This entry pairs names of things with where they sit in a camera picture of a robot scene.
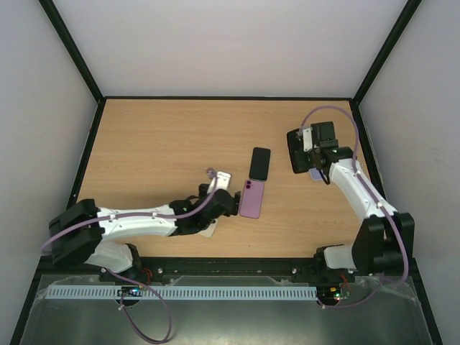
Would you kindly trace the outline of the lilac phone case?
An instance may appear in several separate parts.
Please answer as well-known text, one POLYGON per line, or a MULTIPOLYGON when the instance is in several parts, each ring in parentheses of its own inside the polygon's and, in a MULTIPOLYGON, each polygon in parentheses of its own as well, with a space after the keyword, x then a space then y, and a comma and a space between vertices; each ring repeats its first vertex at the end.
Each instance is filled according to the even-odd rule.
POLYGON ((322 181, 323 180, 323 173, 320 170, 316 169, 316 168, 310 169, 309 174, 310 174, 310 178, 313 181, 322 181))

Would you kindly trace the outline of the black phone case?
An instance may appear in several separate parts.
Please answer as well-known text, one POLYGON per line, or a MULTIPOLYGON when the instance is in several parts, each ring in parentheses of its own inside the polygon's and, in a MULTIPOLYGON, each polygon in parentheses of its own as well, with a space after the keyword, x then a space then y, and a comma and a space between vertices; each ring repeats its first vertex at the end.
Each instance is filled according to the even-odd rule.
POLYGON ((298 136, 298 130, 294 129, 287 133, 290 163, 295 174, 307 173, 310 170, 308 169, 306 152, 303 151, 302 139, 298 136))

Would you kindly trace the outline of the purple phone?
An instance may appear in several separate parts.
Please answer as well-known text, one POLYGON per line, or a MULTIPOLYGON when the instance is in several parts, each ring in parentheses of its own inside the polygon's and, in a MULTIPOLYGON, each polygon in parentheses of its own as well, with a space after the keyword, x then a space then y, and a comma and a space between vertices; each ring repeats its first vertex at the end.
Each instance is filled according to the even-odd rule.
POLYGON ((262 181, 246 180, 239 203, 239 215, 258 219, 262 208, 265 184, 262 181))

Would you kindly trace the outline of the green phone black screen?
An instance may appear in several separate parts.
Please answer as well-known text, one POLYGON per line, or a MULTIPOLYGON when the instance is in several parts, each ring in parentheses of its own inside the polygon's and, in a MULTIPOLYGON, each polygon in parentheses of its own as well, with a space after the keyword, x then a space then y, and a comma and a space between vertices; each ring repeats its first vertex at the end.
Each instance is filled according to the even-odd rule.
POLYGON ((270 158, 270 149, 254 147, 249 168, 249 178, 252 180, 266 181, 269 174, 270 158))

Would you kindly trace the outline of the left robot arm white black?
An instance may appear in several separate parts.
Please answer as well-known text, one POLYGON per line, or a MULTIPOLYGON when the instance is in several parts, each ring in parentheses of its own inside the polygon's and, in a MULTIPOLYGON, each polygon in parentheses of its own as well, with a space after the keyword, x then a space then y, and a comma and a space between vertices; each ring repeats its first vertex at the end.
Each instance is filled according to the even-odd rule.
POLYGON ((83 199, 49 223, 43 249, 59 268, 93 265, 117 274, 140 269, 140 256, 128 238, 186 236, 213 231, 221 216, 235 216, 241 192, 231 195, 215 182, 202 184, 198 195, 156 208, 116 210, 83 199))

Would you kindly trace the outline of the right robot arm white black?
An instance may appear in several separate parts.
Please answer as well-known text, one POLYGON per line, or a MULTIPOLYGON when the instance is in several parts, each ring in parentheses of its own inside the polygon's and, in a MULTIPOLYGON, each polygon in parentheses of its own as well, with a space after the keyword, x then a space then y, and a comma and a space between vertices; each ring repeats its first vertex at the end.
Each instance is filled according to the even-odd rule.
POLYGON ((400 213, 377 191, 357 160, 355 149, 340 147, 334 124, 323 122, 304 127, 298 134, 308 163, 317 169, 326 184, 333 183, 345 195, 362 222, 352 245, 326 247, 323 258, 313 264, 314 275, 327 282, 339 269, 363 275, 401 269, 402 282, 409 273, 409 257, 403 241, 400 213))

